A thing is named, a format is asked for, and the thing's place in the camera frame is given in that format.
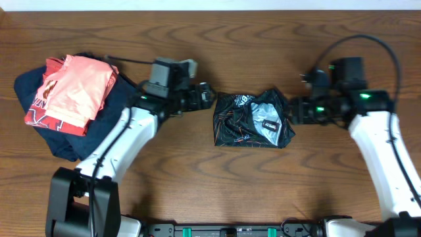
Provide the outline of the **black printed cycling jersey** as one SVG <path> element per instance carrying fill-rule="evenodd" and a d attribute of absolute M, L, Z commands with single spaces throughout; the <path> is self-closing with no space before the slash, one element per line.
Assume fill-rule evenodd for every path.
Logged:
<path fill-rule="evenodd" d="M 214 144 L 285 148 L 295 136 L 288 111 L 287 99 L 276 88 L 260 95 L 220 93 L 213 114 Z"/>

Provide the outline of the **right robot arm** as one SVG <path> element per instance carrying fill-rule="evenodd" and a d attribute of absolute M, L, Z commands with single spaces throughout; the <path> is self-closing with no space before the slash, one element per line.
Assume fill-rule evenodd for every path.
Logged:
<path fill-rule="evenodd" d="M 385 90 L 371 90 L 363 60 L 331 62 L 329 73 L 317 66 L 302 75 L 310 95 L 293 98 L 293 124 L 335 124 L 357 144 L 378 195 L 382 223 L 366 224 L 348 216 L 325 217 L 312 236 L 419 236 L 420 177 L 409 157 Z"/>

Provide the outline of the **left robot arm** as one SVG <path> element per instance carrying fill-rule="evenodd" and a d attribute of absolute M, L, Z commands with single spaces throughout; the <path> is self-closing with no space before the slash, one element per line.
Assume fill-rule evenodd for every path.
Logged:
<path fill-rule="evenodd" d="M 211 108 L 216 93 L 192 84 L 193 59 L 157 58 L 148 80 L 137 85 L 121 116 L 99 146 L 75 169 L 59 168 L 51 179 L 46 236 L 142 235 L 141 221 L 120 211 L 118 185 L 143 146 L 170 117 Z"/>

